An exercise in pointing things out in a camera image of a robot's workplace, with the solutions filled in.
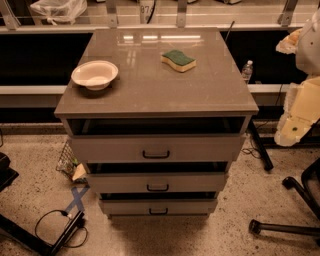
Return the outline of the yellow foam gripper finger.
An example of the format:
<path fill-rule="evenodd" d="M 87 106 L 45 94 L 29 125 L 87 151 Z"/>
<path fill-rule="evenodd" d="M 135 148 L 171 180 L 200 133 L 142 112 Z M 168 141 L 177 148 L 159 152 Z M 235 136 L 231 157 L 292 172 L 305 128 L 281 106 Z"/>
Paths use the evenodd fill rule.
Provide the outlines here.
<path fill-rule="evenodd" d="M 298 143 L 320 119 L 320 77 L 292 83 L 286 92 L 284 113 L 280 117 L 274 141 L 290 147 Z"/>
<path fill-rule="evenodd" d="M 284 39 L 280 40 L 276 46 L 276 51 L 283 54 L 295 54 L 302 29 L 291 32 Z"/>

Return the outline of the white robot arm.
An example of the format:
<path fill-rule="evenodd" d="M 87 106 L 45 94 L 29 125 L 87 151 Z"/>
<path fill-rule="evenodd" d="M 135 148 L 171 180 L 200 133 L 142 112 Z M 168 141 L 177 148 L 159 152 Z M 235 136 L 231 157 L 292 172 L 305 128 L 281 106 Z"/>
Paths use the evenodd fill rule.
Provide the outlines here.
<path fill-rule="evenodd" d="M 300 85 L 290 84 L 274 135 L 277 145 L 290 147 L 320 119 L 320 9 L 302 29 L 280 41 L 276 50 L 295 53 L 296 67 L 307 74 Z"/>

